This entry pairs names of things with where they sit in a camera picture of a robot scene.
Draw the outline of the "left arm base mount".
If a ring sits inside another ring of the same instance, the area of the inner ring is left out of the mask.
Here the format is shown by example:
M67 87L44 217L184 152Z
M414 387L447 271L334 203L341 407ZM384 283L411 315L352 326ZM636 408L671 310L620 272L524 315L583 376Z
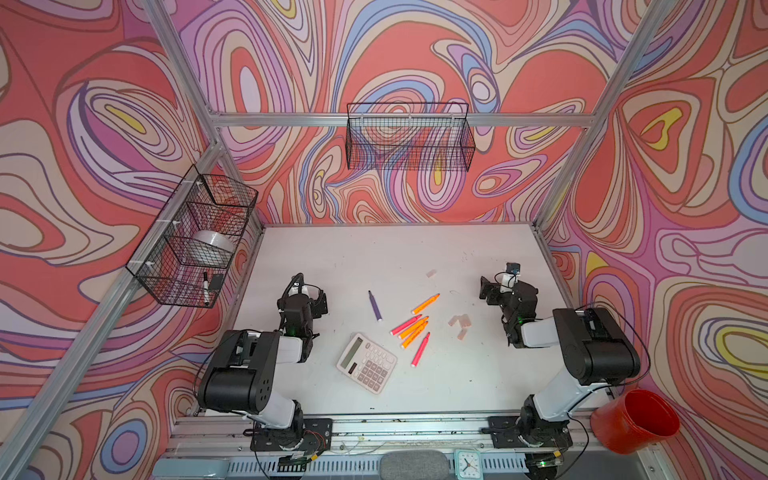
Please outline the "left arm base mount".
M332 446L333 420L309 418L287 429L270 429L258 423L243 431L254 452L320 454Z

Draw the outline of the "purple pen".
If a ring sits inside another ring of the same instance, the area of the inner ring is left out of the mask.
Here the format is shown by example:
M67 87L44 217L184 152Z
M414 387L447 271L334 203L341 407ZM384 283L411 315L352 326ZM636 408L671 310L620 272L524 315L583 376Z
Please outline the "purple pen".
M373 310L373 313L374 313L374 316L375 316L376 320L378 322L381 322L383 320L383 317L382 317L380 308L378 306L378 303L376 301L376 298L375 298L374 294L370 290L368 290L368 298L369 298L369 302L371 304L371 307L372 307L372 310Z

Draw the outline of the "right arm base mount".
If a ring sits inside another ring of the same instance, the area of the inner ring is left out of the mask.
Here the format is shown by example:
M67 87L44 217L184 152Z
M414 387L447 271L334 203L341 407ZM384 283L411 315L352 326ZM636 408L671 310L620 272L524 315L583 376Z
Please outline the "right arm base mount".
M553 448L573 446L568 422L549 422L515 416L490 416L480 432L491 437L496 449Z

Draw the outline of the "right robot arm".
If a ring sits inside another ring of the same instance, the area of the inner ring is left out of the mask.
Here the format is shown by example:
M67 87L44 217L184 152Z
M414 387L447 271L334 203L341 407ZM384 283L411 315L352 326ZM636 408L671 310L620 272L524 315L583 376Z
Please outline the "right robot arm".
M641 360L635 347L605 308L557 308L536 315L539 290L505 273L500 281L480 278L479 298L501 311L509 345L517 349L560 349L564 366L548 385L526 398L513 430L541 443L562 431L570 413L592 393L635 378Z

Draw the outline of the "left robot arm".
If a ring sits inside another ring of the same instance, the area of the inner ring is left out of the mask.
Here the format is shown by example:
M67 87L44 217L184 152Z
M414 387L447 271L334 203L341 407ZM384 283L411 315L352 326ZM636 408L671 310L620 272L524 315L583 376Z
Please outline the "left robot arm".
M230 330L216 347L197 387L201 408L246 416L265 430L304 433L298 401L276 391L280 364L308 360L315 338L314 321L328 313L323 290L306 288L277 302L280 326L273 331Z

